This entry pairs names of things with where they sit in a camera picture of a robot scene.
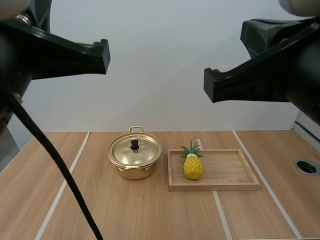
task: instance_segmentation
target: black cable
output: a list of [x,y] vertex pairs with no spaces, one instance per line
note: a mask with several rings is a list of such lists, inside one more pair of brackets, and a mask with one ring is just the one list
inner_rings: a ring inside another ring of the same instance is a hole
[[0,96],[3,97],[3,100],[7,103],[8,107],[10,107],[10,110],[13,113],[15,113],[15,115],[20,119],[23,125],[34,135],[34,137],[42,144],[42,146],[50,154],[50,156],[52,157],[52,159],[60,169],[70,189],[72,190],[74,197],[77,200],[83,212],[83,215],[85,216],[85,219],[90,225],[96,239],[103,240],[103,237],[93,217],[90,214],[90,211],[85,203],[85,200],[82,197],[79,191],[79,188],[76,185],[75,180],[73,179],[71,173],[69,172],[68,167],[66,166],[65,162],[61,158],[60,154],[57,152],[57,150],[52,145],[52,143],[48,140],[48,138],[43,134],[43,132],[38,128],[38,126],[33,122],[33,120],[30,118],[28,113],[18,102],[17,98],[15,97],[14,93],[11,91],[8,85],[2,88],[2,91],[0,94],[1,94]]
[[320,144],[320,139],[317,138],[316,135],[314,135],[312,132],[310,132],[305,126],[303,126],[300,122],[294,121],[295,124],[297,124],[300,128],[302,128],[304,131],[306,131],[307,134],[309,134],[314,140]]

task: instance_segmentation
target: pot lid knob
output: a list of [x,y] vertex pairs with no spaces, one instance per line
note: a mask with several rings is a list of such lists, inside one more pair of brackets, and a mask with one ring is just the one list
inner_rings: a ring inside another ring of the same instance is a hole
[[131,150],[138,150],[139,149],[139,145],[138,145],[139,141],[136,139],[131,140]]

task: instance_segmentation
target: tray rim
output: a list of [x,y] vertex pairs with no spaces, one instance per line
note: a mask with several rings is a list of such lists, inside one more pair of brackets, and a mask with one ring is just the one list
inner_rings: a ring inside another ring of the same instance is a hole
[[169,191],[173,191],[173,188],[175,187],[186,187],[186,186],[191,186],[191,187],[232,187],[232,186],[248,186],[249,188],[253,188],[255,190],[252,189],[248,189],[248,191],[257,191],[259,190],[262,186],[260,184],[260,182],[258,181],[254,171],[252,170],[252,168],[250,167],[248,161],[246,160],[244,154],[242,153],[241,149],[201,149],[199,150],[199,152],[205,154],[206,152],[224,152],[224,153],[237,153],[239,154],[239,159],[240,162],[246,172],[246,174],[248,175],[248,177],[252,180],[252,182],[235,182],[235,183],[229,183],[229,184],[213,184],[210,182],[206,182],[206,183],[199,183],[199,182],[195,182],[195,183],[173,183],[172,182],[172,169],[171,169],[171,154],[172,153],[181,153],[182,150],[181,149],[168,149],[167,150],[167,164],[168,164],[168,185],[169,185]]

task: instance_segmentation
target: yellow pineapple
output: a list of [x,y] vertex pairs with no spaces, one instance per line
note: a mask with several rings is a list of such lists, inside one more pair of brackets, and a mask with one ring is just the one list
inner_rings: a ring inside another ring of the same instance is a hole
[[192,144],[192,140],[190,142],[190,147],[187,148],[186,146],[181,146],[183,148],[183,158],[184,164],[184,175],[186,175],[190,179],[199,179],[201,178],[202,174],[204,174],[204,166],[200,161],[200,157],[203,157],[198,153],[200,150],[198,147],[198,143],[195,145]]

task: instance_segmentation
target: pineapple leaves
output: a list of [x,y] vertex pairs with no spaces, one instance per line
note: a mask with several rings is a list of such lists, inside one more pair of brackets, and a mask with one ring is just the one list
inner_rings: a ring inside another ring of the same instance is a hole
[[200,148],[198,148],[198,149],[196,149],[196,150],[194,150],[194,152],[193,152],[193,154],[195,154],[195,155],[197,155],[198,156],[198,151],[200,150]]
[[198,151],[200,150],[200,148],[198,148],[198,147],[200,147],[199,145],[198,145],[198,142],[196,142],[194,145],[193,145],[193,142],[192,142],[192,139],[191,139],[191,141],[190,141],[190,145],[189,145],[189,148],[188,147],[186,147],[186,146],[180,146],[181,148],[183,148],[183,152],[182,152],[182,158],[187,158],[187,155],[188,154],[195,154],[195,155],[197,155],[198,156],[198,158],[199,157],[203,157],[201,154],[199,154],[198,153]]
[[180,147],[184,149],[184,152],[183,152],[184,154],[186,155],[190,154],[190,150],[186,146],[180,146]]
[[191,139],[191,141],[190,141],[190,151],[192,150],[192,139]]

